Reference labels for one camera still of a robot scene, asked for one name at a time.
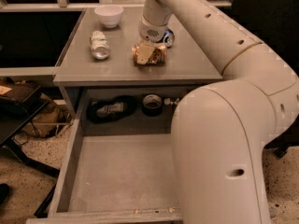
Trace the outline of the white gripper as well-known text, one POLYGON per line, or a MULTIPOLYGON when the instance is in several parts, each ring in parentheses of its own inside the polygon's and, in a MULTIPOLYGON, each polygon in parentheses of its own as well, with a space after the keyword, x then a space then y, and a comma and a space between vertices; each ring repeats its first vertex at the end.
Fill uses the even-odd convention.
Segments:
MULTIPOLYGON (((151 24, 144 17, 141 18, 138 26, 138 32, 141 38, 154 43, 158 43, 163 39, 166 30, 166 25, 159 26, 151 24)), ((150 42, 143 42, 139 44, 136 60, 138 64, 146 64, 149 61, 150 56, 155 50, 155 47, 150 42)))

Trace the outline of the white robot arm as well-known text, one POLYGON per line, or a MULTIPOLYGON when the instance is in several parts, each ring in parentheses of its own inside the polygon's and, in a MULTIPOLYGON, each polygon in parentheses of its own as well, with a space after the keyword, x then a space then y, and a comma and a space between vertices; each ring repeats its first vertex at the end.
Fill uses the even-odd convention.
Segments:
POLYGON ((172 16, 223 77, 189 92, 172 118, 183 222, 271 224, 263 148, 298 115, 298 76, 207 0, 146 0, 141 37, 161 40, 172 16))

